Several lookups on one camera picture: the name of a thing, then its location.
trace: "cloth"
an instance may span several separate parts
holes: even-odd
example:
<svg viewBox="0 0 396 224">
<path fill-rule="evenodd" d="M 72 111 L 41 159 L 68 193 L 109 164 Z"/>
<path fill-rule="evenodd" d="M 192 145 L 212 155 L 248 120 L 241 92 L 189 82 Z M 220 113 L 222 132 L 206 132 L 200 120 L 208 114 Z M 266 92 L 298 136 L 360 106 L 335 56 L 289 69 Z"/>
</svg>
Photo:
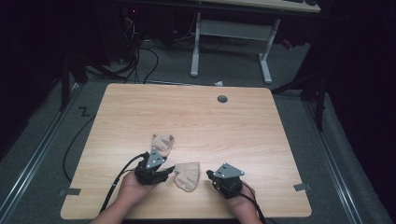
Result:
<svg viewBox="0 0 396 224">
<path fill-rule="evenodd" d="M 171 153 L 174 141 L 175 138 L 171 134 L 154 134 L 152 135 L 151 146 L 155 147 L 162 157 L 167 157 Z"/>
<path fill-rule="evenodd" d="M 199 162 L 178 163 L 175 165 L 175 183 L 176 185 L 186 190 L 193 191 L 198 184 L 201 174 Z"/>
</svg>

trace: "gray carpet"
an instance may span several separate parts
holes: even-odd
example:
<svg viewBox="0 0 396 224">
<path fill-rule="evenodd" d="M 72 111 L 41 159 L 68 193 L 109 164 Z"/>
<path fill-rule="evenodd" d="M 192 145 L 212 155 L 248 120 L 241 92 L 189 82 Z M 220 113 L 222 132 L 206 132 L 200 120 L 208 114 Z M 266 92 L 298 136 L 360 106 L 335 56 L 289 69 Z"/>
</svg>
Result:
<svg viewBox="0 0 396 224">
<path fill-rule="evenodd" d="M 152 42 L 148 42 L 146 45 L 149 47 Z M 216 48 L 217 46 L 212 44 L 205 47 Z M 222 45 L 216 50 L 203 49 L 200 74 L 198 77 L 192 78 L 190 77 L 191 46 L 168 48 L 157 44 L 152 50 L 158 54 L 160 60 L 158 67 L 149 77 L 148 83 L 163 81 L 212 86 L 215 82 L 222 81 L 224 86 L 273 89 L 294 78 L 304 55 L 309 49 L 308 45 L 290 50 L 274 45 L 268 58 L 274 82 L 269 86 L 263 83 L 256 54 L 230 51 L 234 47 Z M 137 73 L 140 75 L 139 80 L 142 81 L 144 75 L 154 66 L 155 56 L 142 49 L 140 57 Z M 69 186 L 69 182 L 64 177 L 62 162 L 67 147 L 81 127 L 96 113 L 106 85 L 111 82 L 115 81 L 104 77 L 90 76 L 89 82 L 78 88 L 81 93 L 70 105 L 64 121 L 49 145 L 49 151 L 15 207 L 8 223 L 88 222 L 88 220 L 63 220 L 60 217 L 64 196 L 60 196 L 59 192 Z M 131 76 L 129 82 L 134 83 L 134 76 Z M 58 84 L 46 102 L 33 114 L 29 126 L 22 133 L 19 141 L 0 162 L 0 179 L 2 180 L 0 202 L 3 202 L 8 196 L 52 120 L 56 117 L 60 106 L 60 95 L 61 89 Z M 306 108 L 309 107 L 309 103 L 301 102 L 294 91 L 275 95 L 275 100 L 302 180 L 312 187 L 307 192 L 307 196 L 313 210 L 310 217 L 275 218 L 275 221 L 279 224 L 349 223 L 347 212 L 326 166 L 317 130 L 312 125 L 312 118 L 307 112 Z M 86 114 L 89 114 L 90 117 L 82 116 L 81 107 L 87 107 Z M 76 170 L 91 125 L 78 136 L 67 155 L 66 170 L 71 176 Z M 359 208 L 362 223 L 392 223 L 354 156 L 329 98 L 326 101 L 323 127 L 323 134 L 337 161 L 340 172 L 345 178 L 354 202 Z"/>
</svg>

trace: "dark background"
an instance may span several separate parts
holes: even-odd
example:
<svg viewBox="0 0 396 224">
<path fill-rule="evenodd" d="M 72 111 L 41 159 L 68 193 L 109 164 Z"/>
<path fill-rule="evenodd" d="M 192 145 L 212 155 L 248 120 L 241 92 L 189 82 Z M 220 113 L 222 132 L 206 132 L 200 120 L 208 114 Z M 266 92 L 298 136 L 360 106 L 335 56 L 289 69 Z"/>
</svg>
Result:
<svg viewBox="0 0 396 224">
<path fill-rule="evenodd" d="M 323 24 L 319 32 L 317 23 L 285 20 L 276 43 L 287 39 L 292 45 L 314 44 L 296 78 L 325 74 L 327 92 L 346 136 L 378 197 L 396 220 L 396 181 L 392 179 L 396 176 L 395 3 L 336 0 L 319 4 L 322 15 L 345 20 Z M 108 12 L 104 8 L 110 6 L 1 1 L 0 158 L 61 76 L 65 38 L 73 40 L 75 52 L 100 64 L 127 57 L 119 8 L 112 5 Z M 142 36 L 160 38 L 168 45 L 172 45 L 173 30 L 184 34 L 193 17 L 193 12 L 169 9 L 142 8 L 140 13 L 146 21 L 139 26 Z"/>
</svg>

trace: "hand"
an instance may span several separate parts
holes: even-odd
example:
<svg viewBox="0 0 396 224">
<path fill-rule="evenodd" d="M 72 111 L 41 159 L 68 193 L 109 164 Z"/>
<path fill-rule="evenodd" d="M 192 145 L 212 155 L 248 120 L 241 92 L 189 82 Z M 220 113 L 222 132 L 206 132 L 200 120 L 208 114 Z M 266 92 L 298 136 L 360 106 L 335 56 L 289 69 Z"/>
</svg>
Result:
<svg viewBox="0 0 396 224">
<path fill-rule="evenodd" d="M 243 182 L 241 193 L 245 194 L 249 198 L 255 201 L 255 191 L 247 183 Z M 248 199 L 238 195 L 231 199 L 226 200 L 228 206 L 230 207 L 233 215 L 242 224 L 255 224 L 261 223 L 259 217 L 257 216 L 257 210 L 254 204 Z"/>
<path fill-rule="evenodd" d="M 91 223 L 121 223 L 131 208 L 141 203 L 156 186 L 140 184 L 134 172 L 129 172 L 122 179 L 119 194 L 114 203 L 99 214 Z"/>
</svg>

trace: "fabric piece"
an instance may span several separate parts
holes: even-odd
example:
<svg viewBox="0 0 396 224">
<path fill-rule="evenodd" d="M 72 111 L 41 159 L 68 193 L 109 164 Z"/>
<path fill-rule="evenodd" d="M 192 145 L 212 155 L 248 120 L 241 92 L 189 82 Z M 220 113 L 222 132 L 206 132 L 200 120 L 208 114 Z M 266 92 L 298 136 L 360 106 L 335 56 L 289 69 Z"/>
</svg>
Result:
<svg viewBox="0 0 396 224">
<path fill-rule="evenodd" d="M 175 183 L 179 188 L 191 192 L 197 187 L 201 174 L 198 161 L 176 164 L 174 172 L 176 173 Z"/>
<path fill-rule="evenodd" d="M 175 138 L 171 134 L 152 135 L 151 146 L 155 147 L 162 157 L 167 157 L 171 153 Z"/>
</svg>

